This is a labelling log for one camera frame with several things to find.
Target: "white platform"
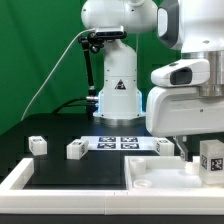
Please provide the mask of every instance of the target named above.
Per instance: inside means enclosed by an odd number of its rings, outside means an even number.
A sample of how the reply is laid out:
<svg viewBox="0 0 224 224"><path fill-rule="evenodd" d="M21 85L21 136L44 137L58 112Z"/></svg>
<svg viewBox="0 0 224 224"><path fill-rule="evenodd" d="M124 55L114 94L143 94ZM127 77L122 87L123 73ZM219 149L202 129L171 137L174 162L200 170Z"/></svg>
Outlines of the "white platform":
<svg viewBox="0 0 224 224"><path fill-rule="evenodd" d="M199 158L186 173L179 157L144 157L146 176L137 177L130 173L132 158L125 158L127 190L123 191L22 190L33 174L33 159L23 159L0 185L0 213L224 214L224 189L200 185L195 173ZM133 188L135 178L150 177L152 187Z"/></svg>

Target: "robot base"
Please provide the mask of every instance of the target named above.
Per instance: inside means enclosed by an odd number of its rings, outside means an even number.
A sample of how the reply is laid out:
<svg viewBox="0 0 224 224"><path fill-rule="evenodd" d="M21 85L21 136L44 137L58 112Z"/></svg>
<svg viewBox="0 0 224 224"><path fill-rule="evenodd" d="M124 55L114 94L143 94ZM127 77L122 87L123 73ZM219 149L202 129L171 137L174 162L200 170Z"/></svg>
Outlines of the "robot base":
<svg viewBox="0 0 224 224"><path fill-rule="evenodd" d="M108 126L133 126L145 123L145 113L142 113L139 117L133 119L110 119L94 115L93 120L96 123L105 124Z"/></svg>

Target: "black cable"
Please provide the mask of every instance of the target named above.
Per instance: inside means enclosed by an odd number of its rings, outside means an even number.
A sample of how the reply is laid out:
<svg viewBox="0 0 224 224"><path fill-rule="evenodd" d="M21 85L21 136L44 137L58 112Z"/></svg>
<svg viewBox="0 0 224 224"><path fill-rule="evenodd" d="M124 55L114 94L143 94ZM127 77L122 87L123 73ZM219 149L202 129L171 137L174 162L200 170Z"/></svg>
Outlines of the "black cable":
<svg viewBox="0 0 224 224"><path fill-rule="evenodd" d="M52 114L57 114L62 108L68 106L69 104L77 102L77 101L82 101L82 100L86 100L86 98L85 97L79 97L79 98L75 98L73 100L69 100L69 101L63 103L61 106L59 106L56 109L54 109L52 111Z"/></svg>

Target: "white block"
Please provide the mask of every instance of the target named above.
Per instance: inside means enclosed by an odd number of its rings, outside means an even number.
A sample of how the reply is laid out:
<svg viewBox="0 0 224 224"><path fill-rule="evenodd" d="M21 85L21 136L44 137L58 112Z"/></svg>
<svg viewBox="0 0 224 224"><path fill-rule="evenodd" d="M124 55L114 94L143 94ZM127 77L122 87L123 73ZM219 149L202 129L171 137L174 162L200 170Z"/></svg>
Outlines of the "white block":
<svg viewBox="0 0 224 224"><path fill-rule="evenodd" d="M174 144L167 138L154 138L154 150L160 156L174 156Z"/></svg>
<svg viewBox="0 0 224 224"><path fill-rule="evenodd" d="M224 144L219 140L200 142L199 175L206 184L224 184Z"/></svg>
<svg viewBox="0 0 224 224"><path fill-rule="evenodd" d="M88 140L74 140L67 145L67 159L81 159L88 152L88 145Z"/></svg>
<svg viewBox="0 0 224 224"><path fill-rule="evenodd" d="M29 137L29 150L34 156L47 154L47 142L41 136Z"/></svg>

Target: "warning label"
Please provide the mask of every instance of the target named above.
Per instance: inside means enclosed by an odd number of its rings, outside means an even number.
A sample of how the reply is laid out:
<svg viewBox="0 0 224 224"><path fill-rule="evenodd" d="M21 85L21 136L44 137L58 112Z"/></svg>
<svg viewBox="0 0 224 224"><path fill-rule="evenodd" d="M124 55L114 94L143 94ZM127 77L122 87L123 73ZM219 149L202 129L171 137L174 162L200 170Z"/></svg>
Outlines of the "warning label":
<svg viewBox="0 0 224 224"><path fill-rule="evenodd" d="M118 84L116 85L115 89L120 89L120 90L126 90L126 87L124 85L124 82L120 80Z"/></svg>

